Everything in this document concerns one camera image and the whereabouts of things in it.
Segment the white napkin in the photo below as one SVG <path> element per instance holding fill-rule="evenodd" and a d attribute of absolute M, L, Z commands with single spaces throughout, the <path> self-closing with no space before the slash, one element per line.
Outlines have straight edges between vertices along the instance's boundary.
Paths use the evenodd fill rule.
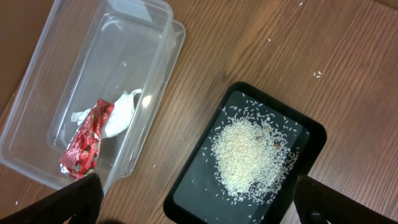
<path fill-rule="evenodd" d="M 114 103 L 114 109 L 101 130 L 102 139 L 115 137 L 129 127 L 136 110 L 135 99 L 141 93 L 142 89 L 136 89 L 130 93 L 123 91 Z"/>

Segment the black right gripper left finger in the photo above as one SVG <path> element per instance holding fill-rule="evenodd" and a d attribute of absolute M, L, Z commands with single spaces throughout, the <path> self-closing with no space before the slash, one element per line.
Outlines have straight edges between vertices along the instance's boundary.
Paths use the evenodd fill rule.
<path fill-rule="evenodd" d="M 95 223 L 103 198 L 99 175 L 90 174 L 2 218 L 1 223 Z"/>

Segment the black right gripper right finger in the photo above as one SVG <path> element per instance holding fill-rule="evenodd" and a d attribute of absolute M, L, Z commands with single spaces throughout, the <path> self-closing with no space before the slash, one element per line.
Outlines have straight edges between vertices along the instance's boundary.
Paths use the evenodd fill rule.
<path fill-rule="evenodd" d="M 307 175 L 298 176 L 294 204 L 301 223 L 397 224 Z"/>

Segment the red snack wrapper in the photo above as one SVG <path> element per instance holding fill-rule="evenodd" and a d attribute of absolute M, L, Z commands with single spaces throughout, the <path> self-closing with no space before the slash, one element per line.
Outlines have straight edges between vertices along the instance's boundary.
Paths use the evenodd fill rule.
<path fill-rule="evenodd" d="M 113 109 L 113 103 L 100 99 L 88 111 L 60 158 L 61 173 L 81 179 L 94 171 L 101 149 L 102 128 Z"/>

